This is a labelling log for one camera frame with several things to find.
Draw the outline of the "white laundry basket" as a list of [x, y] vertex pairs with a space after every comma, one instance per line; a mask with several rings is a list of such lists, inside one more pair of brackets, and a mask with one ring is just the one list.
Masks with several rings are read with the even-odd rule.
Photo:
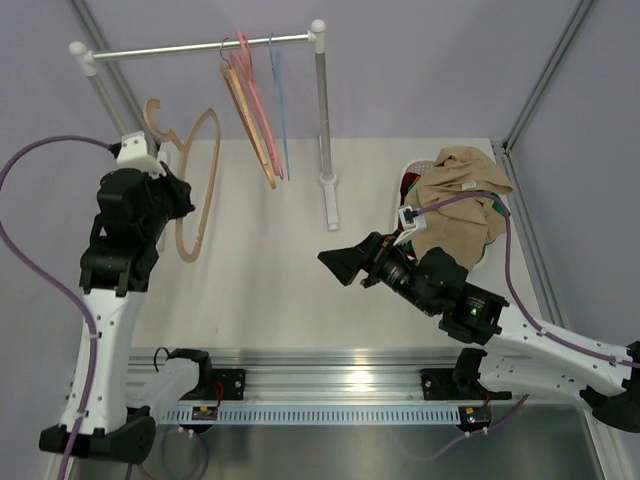
[[[400, 180], [399, 180], [399, 184], [398, 184], [398, 190], [397, 190], [397, 195], [396, 195], [396, 207], [399, 208], [400, 206], [400, 185], [401, 185], [401, 180], [403, 175], [406, 172], [413, 172], [413, 173], [417, 173], [420, 176], [423, 176], [425, 174], [425, 172], [427, 172], [428, 169], [430, 169], [435, 163], [435, 159], [430, 159], [430, 158], [418, 158], [418, 159], [414, 159], [409, 161], [408, 164], [406, 164], [404, 166], [404, 168], [401, 171], [400, 174]], [[396, 229], [396, 213], [394, 214], [394, 220], [393, 220], [393, 225], [394, 225], [394, 230]], [[477, 271], [480, 270], [481, 268], [484, 267], [485, 264], [488, 263], [490, 257], [490, 246], [486, 245], [484, 250], [483, 250], [483, 255], [480, 259], [480, 261], [473, 267], [472, 271]]]

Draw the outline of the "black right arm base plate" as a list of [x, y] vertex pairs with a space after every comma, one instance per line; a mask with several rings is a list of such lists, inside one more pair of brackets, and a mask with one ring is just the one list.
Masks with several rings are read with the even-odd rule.
[[509, 391], [491, 391], [479, 380], [457, 373], [454, 368], [426, 368], [420, 371], [423, 399], [429, 401], [511, 400]]

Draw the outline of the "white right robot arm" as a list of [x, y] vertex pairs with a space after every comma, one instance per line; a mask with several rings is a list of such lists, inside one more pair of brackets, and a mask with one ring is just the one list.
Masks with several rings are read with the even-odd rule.
[[382, 283], [465, 344], [452, 373], [464, 397], [482, 390], [556, 396], [601, 423], [639, 430], [639, 345], [607, 344], [531, 316], [514, 299], [467, 282], [468, 272], [439, 247], [410, 259], [392, 236], [371, 233], [318, 260], [344, 286], [360, 272], [365, 288]]

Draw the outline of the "silver clothes rack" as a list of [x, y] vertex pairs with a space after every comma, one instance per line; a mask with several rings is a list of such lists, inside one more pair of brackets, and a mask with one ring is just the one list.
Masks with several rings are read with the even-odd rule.
[[89, 80], [116, 132], [120, 135], [126, 135], [129, 133], [129, 128], [127, 127], [123, 117], [120, 115], [116, 104], [110, 98], [106, 86], [99, 77], [99, 64], [179, 54], [209, 52], [223, 53], [225, 51], [237, 50], [244, 46], [272, 48], [276, 45], [298, 43], [307, 43], [314, 49], [319, 112], [319, 182], [324, 195], [327, 230], [330, 232], [336, 232], [340, 227], [337, 200], [338, 176], [334, 173], [332, 166], [328, 75], [326, 65], [326, 23], [324, 21], [320, 19], [313, 21], [305, 33], [253, 38], [246, 42], [241, 42], [239, 40], [222, 40], [218, 42], [190, 45], [95, 52], [89, 49], [84, 43], [74, 41], [69, 45], [69, 53], [76, 60], [83, 75]]

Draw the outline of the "thick pink plastic hanger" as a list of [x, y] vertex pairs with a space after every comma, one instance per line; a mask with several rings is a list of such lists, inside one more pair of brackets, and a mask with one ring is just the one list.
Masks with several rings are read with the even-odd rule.
[[262, 96], [257, 86], [249, 40], [240, 28], [236, 29], [236, 36], [240, 45], [240, 52], [232, 53], [231, 65], [238, 77], [249, 112], [252, 115], [253, 122], [258, 128], [259, 135], [264, 144], [263, 151], [268, 155], [271, 172], [274, 177], [283, 180], [284, 166], [276, 146], [275, 137]]

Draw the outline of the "dark red cloth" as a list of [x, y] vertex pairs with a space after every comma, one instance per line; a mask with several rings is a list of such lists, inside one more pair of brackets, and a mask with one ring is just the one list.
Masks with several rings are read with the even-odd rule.
[[[410, 191], [415, 187], [416, 183], [419, 181], [421, 176], [417, 173], [406, 172], [401, 180], [400, 185], [400, 205], [405, 204], [405, 200]], [[409, 257], [413, 260], [417, 258], [416, 253], [414, 251], [413, 245], [410, 241], [404, 244], [402, 247], [403, 251], [409, 255]]]

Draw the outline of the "orange wooden hanger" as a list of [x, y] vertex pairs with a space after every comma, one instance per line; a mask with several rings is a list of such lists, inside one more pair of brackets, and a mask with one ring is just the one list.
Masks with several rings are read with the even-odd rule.
[[240, 88], [238, 77], [236, 76], [236, 73], [234, 72], [234, 69], [231, 65], [232, 53], [228, 58], [222, 56], [223, 60], [225, 61], [225, 65], [221, 68], [223, 79], [234, 103], [242, 126], [245, 130], [247, 138], [254, 150], [259, 165], [267, 179], [270, 188], [275, 190], [277, 188], [277, 180], [279, 178], [273, 176], [273, 173], [270, 169], [270, 163], [268, 162], [268, 155], [263, 151], [264, 144], [262, 143], [258, 128], [253, 122], [252, 115], [249, 112], [249, 108], [246, 104], [246, 100]]

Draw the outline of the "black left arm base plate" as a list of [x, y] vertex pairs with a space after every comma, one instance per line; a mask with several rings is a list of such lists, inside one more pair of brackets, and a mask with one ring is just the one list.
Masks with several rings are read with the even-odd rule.
[[213, 369], [205, 375], [199, 399], [242, 401], [246, 386], [244, 369]]

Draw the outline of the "aluminium frame post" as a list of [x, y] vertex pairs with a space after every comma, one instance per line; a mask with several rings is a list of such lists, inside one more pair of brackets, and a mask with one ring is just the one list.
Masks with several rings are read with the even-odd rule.
[[572, 46], [597, 4], [598, 1], [596, 0], [580, 0], [576, 3], [558, 39], [555, 41], [542, 70], [537, 76], [531, 91], [527, 95], [524, 104], [520, 108], [512, 126], [509, 128], [506, 137], [501, 142], [501, 147], [506, 154], [510, 154], [513, 151], [518, 140], [532, 120], [556, 74], [563, 66]]
[[[88, 1], [66, 1], [75, 17], [90, 50], [106, 52], [111, 49], [97, 16]], [[122, 134], [143, 130], [153, 153], [159, 144], [151, 135], [143, 118], [143, 108], [117, 62], [102, 63], [97, 80], [90, 81], [95, 93], [118, 132]]]

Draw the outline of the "aluminium frame post right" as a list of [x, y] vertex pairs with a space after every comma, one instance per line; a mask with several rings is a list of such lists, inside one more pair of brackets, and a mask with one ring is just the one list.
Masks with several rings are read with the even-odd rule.
[[518, 140], [532, 120], [556, 74], [563, 66], [572, 46], [597, 4], [598, 1], [596, 0], [580, 0], [576, 3], [558, 39], [555, 41], [542, 70], [537, 76], [531, 91], [527, 95], [524, 104], [520, 108], [512, 126], [509, 128], [506, 137], [501, 142], [501, 147], [506, 154], [510, 154], [513, 151]]

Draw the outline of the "aluminium frame post left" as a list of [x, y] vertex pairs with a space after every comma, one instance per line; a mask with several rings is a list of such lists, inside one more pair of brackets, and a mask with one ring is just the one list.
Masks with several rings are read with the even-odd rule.
[[[66, 1], [75, 17], [90, 50], [106, 52], [111, 49], [97, 16], [88, 1]], [[143, 118], [143, 108], [117, 62], [102, 63], [97, 80], [90, 81], [95, 93], [118, 132], [122, 134], [143, 130], [153, 153], [159, 144], [151, 135]]]

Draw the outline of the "green cloth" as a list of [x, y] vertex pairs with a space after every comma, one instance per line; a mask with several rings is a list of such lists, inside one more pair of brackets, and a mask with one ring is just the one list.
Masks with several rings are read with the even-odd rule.
[[431, 181], [421, 176], [404, 205], [419, 208], [458, 198], [455, 203], [425, 214], [426, 231], [417, 236], [417, 251], [440, 247], [453, 256], [476, 257], [505, 233], [505, 208], [498, 202], [500, 187], [481, 187], [478, 180]]

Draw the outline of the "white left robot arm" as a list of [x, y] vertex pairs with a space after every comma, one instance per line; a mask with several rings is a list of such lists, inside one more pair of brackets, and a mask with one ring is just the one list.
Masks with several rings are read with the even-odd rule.
[[167, 223], [194, 211], [190, 193], [169, 170], [122, 168], [101, 179], [100, 211], [80, 260], [85, 323], [77, 369], [61, 419], [40, 434], [41, 451], [139, 465], [162, 417], [188, 395], [202, 399], [212, 392], [209, 355], [176, 349], [139, 396], [126, 395], [133, 333], [159, 258], [157, 243]]

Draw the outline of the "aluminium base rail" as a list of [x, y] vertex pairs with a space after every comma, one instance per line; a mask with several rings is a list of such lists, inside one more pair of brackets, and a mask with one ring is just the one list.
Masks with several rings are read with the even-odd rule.
[[601, 395], [617, 391], [619, 368], [605, 359], [568, 351], [559, 354], [487, 352], [480, 347], [276, 351], [211, 349], [214, 368], [244, 369], [245, 390], [292, 388], [311, 395], [378, 395], [383, 390], [407, 393], [421, 387], [420, 371], [454, 368], [476, 378], [491, 391], [529, 394], [556, 402], [578, 402], [591, 387]]

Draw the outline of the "beige t shirt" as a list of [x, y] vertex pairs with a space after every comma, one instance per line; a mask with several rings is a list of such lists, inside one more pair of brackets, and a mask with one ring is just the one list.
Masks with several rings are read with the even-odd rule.
[[404, 203], [426, 208], [456, 201], [423, 215], [426, 229], [411, 239], [415, 255], [422, 258], [429, 250], [440, 248], [458, 265], [472, 270], [482, 260], [485, 247], [506, 232], [504, 210], [494, 198], [512, 192], [511, 181], [482, 150], [470, 146], [442, 149]]

